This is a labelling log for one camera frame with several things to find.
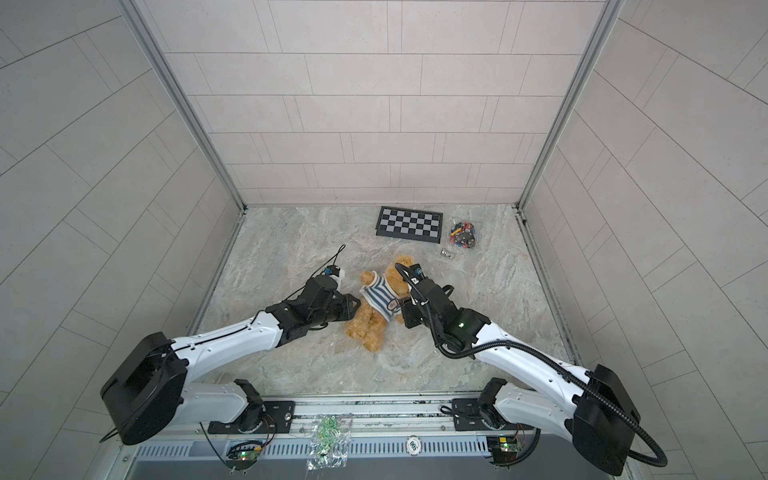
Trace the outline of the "brown teddy bear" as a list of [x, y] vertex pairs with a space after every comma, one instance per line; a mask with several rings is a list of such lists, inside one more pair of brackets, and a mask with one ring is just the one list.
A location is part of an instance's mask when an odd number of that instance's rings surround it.
[[361, 305], [347, 324], [345, 332], [372, 353], [382, 348], [390, 323], [404, 323], [402, 300], [409, 296], [409, 286], [396, 269], [397, 264], [410, 267], [416, 261], [410, 255], [400, 255], [387, 266], [383, 274], [375, 271], [360, 274]]

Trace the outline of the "blue white striped sweater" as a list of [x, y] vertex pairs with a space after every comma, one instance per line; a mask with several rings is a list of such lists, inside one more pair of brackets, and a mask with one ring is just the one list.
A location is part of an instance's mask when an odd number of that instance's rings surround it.
[[377, 272], [371, 272], [371, 280], [362, 280], [360, 294], [367, 303], [388, 322], [402, 314], [402, 302], [387, 280]]

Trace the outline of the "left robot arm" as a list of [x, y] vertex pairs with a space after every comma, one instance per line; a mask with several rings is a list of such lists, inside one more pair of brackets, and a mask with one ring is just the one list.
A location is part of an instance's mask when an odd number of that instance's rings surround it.
[[309, 278], [297, 298], [217, 330], [138, 342], [109, 377], [100, 397], [125, 445], [140, 444], [168, 426], [219, 423], [249, 433], [264, 424], [264, 402], [249, 381], [203, 385], [198, 378], [242, 357], [276, 349], [331, 322], [353, 319], [361, 305], [338, 290], [338, 276]]

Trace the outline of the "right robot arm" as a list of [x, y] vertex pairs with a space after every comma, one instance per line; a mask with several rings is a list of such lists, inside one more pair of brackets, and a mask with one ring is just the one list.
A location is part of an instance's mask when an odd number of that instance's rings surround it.
[[641, 416], [618, 375], [603, 365], [588, 370], [551, 357], [505, 332], [487, 316], [459, 308], [452, 286], [441, 287], [420, 268], [397, 267], [409, 288], [403, 305], [409, 328], [426, 326], [445, 357], [471, 357], [522, 381], [516, 393], [505, 381], [485, 388], [482, 415], [490, 425], [522, 423], [568, 439], [593, 466], [620, 475], [627, 459], [665, 466], [666, 456], [641, 427]]

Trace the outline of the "bag of colourful small parts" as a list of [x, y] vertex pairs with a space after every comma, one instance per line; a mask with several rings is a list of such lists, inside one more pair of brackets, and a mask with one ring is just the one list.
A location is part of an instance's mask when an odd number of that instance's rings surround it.
[[475, 225], [469, 221], [456, 221], [449, 232], [450, 243], [454, 246], [472, 249], [477, 245]]

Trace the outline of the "black white chessboard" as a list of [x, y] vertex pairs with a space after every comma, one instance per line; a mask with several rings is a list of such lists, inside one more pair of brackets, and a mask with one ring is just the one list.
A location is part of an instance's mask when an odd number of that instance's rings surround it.
[[375, 225], [375, 235], [439, 244], [442, 225], [443, 214], [440, 212], [382, 206]]

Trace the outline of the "round white sticker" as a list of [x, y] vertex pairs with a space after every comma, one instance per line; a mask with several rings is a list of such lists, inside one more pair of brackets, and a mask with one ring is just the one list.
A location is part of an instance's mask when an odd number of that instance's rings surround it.
[[423, 450], [421, 438], [415, 435], [409, 436], [406, 440], [405, 449], [410, 456], [420, 455]]

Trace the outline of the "right circuit board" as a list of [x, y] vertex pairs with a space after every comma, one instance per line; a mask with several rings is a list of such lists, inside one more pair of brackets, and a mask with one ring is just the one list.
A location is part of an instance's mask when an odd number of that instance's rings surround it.
[[517, 462], [520, 443], [516, 437], [487, 436], [486, 444], [490, 463], [497, 467], [509, 467]]

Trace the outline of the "circuit board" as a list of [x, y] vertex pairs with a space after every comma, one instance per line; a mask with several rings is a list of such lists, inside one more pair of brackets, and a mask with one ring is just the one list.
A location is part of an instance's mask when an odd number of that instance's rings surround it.
[[497, 467], [509, 467], [517, 462], [520, 443], [516, 437], [487, 436], [486, 444], [490, 463]]
[[242, 442], [230, 447], [226, 459], [235, 471], [246, 471], [257, 463], [264, 448], [265, 443], [260, 440]]

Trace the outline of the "clear bag with green parts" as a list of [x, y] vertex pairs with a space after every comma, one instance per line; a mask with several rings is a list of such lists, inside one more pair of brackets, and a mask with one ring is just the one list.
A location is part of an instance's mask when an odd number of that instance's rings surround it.
[[312, 424], [307, 469], [346, 466], [352, 442], [353, 418], [348, 415], [319, 415]]

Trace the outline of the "left circuit board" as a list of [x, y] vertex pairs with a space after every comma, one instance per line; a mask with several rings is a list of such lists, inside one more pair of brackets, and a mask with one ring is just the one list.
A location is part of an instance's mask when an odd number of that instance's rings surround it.
[[257, 463], [264, 448], [265, 443], [260, 440], [242, 442], [230, 447], [226, 459], [235, 471], [246, 471]]

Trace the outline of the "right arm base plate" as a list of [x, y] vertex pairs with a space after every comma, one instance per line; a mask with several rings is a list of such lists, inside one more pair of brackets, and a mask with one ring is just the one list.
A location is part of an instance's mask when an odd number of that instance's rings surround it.
[[452, 418], [456, 431], [533, 431], [527, 424], [506, 421], [490, 403], [479, 398], [454, 398], [440, 412]]

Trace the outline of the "aluminium mounting rail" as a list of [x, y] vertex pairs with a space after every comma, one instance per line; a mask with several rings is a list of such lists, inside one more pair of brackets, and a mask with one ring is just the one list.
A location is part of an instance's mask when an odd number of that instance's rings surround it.
[[[481, 393], [481, 401], [494, 406], [508, 422], [527, 424], [534, 429], [557, 434], [575, 442], [588, 438], [610, 424], [610, 410], [593, 397], [578, 399], [576, 410], [568, 413], [533, 391], [519, 390], [511, 384], [491, 384]], [[371, 397], [371, 398], [303, 398], [294, 400], [290, 432], [319, 415], [348, 415], [354, 425], [364, 428], [394, 429], [418, 422], [436, 422], [439, 418], [453, 422], [440, 412], [442, 405], [451, 400], [428, 396]], [[249, 404], [266, 402], [257, 394], [193, 392], [174, 396], [169, 400], [156, 398], [131, 412], [117, 404], [108, 407], [115, 428], [123, 443], [142, 443], [164, 429], [176, 425], [202, 425], [212, 421], [229, 423], [241, 414]]]

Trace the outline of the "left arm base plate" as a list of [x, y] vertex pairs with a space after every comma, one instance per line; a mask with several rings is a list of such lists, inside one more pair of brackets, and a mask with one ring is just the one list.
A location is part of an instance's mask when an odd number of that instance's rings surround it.
[[294, 401], [266, 401], [249, 404], [232, 422], [210, 422], [207, 433], [213, 435], [288, 433], [295, 407]]

